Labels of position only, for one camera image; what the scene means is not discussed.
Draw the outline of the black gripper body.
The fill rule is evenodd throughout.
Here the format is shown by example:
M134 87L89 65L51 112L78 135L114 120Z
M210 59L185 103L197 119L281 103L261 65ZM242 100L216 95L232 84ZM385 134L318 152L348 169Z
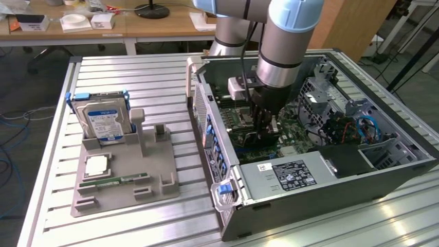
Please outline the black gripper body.
M284 108L290 93L290 86L269 87L261 86L253 88L252 103L257 111L265 111L272 115L277 115Z

